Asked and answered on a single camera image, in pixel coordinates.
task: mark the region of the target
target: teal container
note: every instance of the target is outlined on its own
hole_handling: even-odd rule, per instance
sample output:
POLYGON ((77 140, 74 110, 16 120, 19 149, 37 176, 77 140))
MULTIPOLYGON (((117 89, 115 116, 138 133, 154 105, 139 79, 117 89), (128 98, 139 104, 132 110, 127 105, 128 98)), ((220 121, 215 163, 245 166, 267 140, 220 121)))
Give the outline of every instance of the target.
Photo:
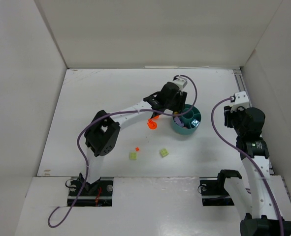
MULTIPOLYGON (((191 105, 186 104, 183 112, 187 111, 190 107, 191 105)), ((186 128, 183 128, 177 125, 174 121, 174 118, 171 119, 171 127, 178 134, 189 135, 189 134, 194 133, 198 129, 200 124, 196 127, 192 125, 191 122, 196 119, 197 121, 201 123, 201 113, 198 110, 198 108, 193 107, 190 112, 188 112, 187 114, 184 114, 183 116, 180 116, 179 119, 185 125, 186 128)))

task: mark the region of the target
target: white table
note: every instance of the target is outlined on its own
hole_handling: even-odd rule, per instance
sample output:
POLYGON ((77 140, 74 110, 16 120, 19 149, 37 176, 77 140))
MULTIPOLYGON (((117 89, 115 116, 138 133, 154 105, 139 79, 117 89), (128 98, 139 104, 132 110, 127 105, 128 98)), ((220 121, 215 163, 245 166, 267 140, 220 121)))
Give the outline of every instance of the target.
MULTIPOLYGON (((161 117, 156 130, 149 129, 146 122, 137 123, 120 132, 116 147, 105 157, 102 176, 216 176, 221 169, 239 170, 245 176, 239 154, 217 137, 210 121, 213 106, 238 92, 236 80, 232 70, 209 68, 68 70, 38 176, 78 176, 85 163, 76 139, 95 114, 134 105, 161 90, 177 74, 190 76, 198 88, 196 107, 202 114, 198 130, 191 136, 179 135, 171 129, 170 117, 161 117), (140 148, 138 160, 129 160, 129 152, 136 147, 140 148), (159 154, 162 148, 169 152, 165 158, 159 154)), ((190 82, 185 91, 190 104, 194 99, 190 82)), ((215 123, 235 143, 234 130, 224 127, 223 107, 215 112, 215 123)), ((84 138, 81 144, 85 148, 84 138)))
MULTIPOLYGON (((112 207, 75 207, 55 229, 47 219, 56 206, 66 206, 68 177, 34 177, 15 236, 238 236, 234 206, 202 206, 197 177, 114 179, 112 207)), ((271 187, 286 220, 291 203, 281 177, 271 187)), ((57 224, 68 207, 58 209, 57 224)))

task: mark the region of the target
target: yellow object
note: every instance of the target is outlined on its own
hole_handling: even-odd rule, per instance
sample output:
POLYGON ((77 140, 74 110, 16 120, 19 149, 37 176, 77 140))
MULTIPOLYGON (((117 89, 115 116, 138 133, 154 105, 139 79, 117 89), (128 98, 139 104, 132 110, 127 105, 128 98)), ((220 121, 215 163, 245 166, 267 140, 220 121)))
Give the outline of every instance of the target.
POLYGON ((168 153, 168 151, 167 151, 165 148, 163 148, 162 150, 160 150, 160 154, 162 155, 162 157, 165 157, 165 156, 167 156, 169 153, 168 153))
POLYGON ((136 160, 137 159, 137 154, 136 152, 130 152, 130 156, 129 156, 130 160, 136 160))

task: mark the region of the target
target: purple cable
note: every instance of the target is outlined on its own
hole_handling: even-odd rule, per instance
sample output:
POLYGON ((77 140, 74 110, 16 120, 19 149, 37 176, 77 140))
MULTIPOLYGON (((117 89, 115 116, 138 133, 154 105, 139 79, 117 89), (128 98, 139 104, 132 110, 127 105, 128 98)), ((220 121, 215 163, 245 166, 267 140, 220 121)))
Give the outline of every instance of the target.
POLYGON ((48 217, 48 226, 49 226, 50 228, 56 228, 56 227, 58 227, 59 225, 61 225, 61 224, 65 221, 65 219, 67 218, 67 216, 70 214, 72 208, 74 207, 76 201, 78 200, 79 196, 81 195, 81 193, 82 193, 82 191, 83 191, 83 189, 84 189, 84 186, 85 186, 85 184, 86 184, 87 177, 88 177, 88 170, 89 170, 89 162, 88 162, 88 159, 87 159, 87 157, 86 157, 84 151, 82 150, 82 148, 81 148, 81 146, 80 146, 80 139, 81 139, 82 135, 86 132, 86 130, 88 130, 88 129, 89 129, 92 125, 94 125, 95 123, 97 123, 97 122, 99 122, 99 121, 101 121, 101 120, 103 120, 103 119, 106 119, 106 118, 108 118, 108 117, 110 117, 110 116, 115 116, 115 115, 131 114, 131 113, 139 113, 139 112, 155 112, 155 113, 157 113, 157 114, 164 115, 164 116, 169 116, 169 117, 179 117, 179 116, 182 116, 182 115, 188 113, 189 111, 192 110, 192 108, 193 108, 194 105, 195 105, 195 102, 196 102, 196 100, 197 100, 197 98, 198 98, 198 91, 197 91, 197 88, 196 88, 196 86, 195 86, 194 81, 193 81, 190 77, 188 77, 187 75, 178 75, 178 76, 179 76, 179 77, 185 77, 185 78, 187 78, 188 80, 191 81, 191 83, 192 83, 193 86, 194 86, 194 91, 195 91, 194 102, 193 102, 193 104, 191 105, 191 107, 190 107, 186 112, 184 112, 184 113, 180 113, 180 114, 167 114, 167 113, 164 113, 164 112, 161 112, 161 111, 152 110, 152 109, 141 109, 141 110, 139 110, 139 111, 138 111, 138 110, 134 110, 134 111, 125 111, 125 112, 113 112, 113 113, 108 113, 108 114, 106 114, 106 115, 104 115, 104 116, 102 116, 102 117, 100 117, 100 118, 94 120, 92 123, 90 123, 89 125, 87 125, 87 126, 82 130, 82 132, 81 132, 81 133, 78 135, 78 137, 77 137, 77 147, 78 147, 78 149, 80 150, 82 156, 84 157, 84 159, 85 159, 85 163, 86 163, 86 174, 85 174, 84 182, 83 182, 83 184, 82 184, 82 186, 81 186, 81 188, 80 188, 78 194, 76 195, 76 198, 75 198, 74 201, 72 202, 72 204, 71 204, 69 210, 68 210, 67 213, 65 214, 64 218, 63 218, 63 219, 62 219, 58 224, 56 224, 56 225, 51 225, 51 223, 50 223, 50 219, 51 219, 52 215, 56 212, 56 210, 59 209, 60 207, 58 206, 57 208, 55 208, 55 209, 51 212, 50 216, 48 217))
POLYGON ((259 175, 262 177, 262 181, 270 195, 270 198, 272 200, 272 203, 273 203, 273 206, 274 206, 274 209, 275 209, 275 212, 277 214, 277 217, 278 217, 278 220, 279 220, 279 225, 280 225, 280 236, 284 236, 284 229, 283 229, 283 223, 282 223, 282 216, 281 216, 281 213, 280 213, 280 210, 279 210, 279 207, 278 207, 278 204, 277 204, 277 201, 275 200, 274 198, 274 195, 272 193, 272 190, 268 184, 268 181, 265 179, 264 177, 264 174, 263 172, 261 171, 261 169, 259 168, 259 166, 255 163, 255 161, 247 154, 245 153, 243 150, 235 147, 233 144, 229 143, 227 140, 225 140, 223 138, 223 136, 218 132, 218 130, 216 129, 215 127, 215 124, 214 124, 214 111, 215 109, 222 103, 226 102, 226 101, 230 101, 231 98, 226 98, 222 101, 220 101, 218 104, 216 104, 214 106, 214 108, 212 109, 212 113, 211 113, 211 122, 212 122, 212 126, 213 126, 213 129, 214 131, 216 132, 216 134, 220 137, 220 139, 222 139, 222 141, 224 141, 227 145, 231 146, 232 148, 234 148, 235 150, 237 150, 238 152, 240 152, 242 155, 244 155, 253 165, 254 167, 257 169, 259 175))

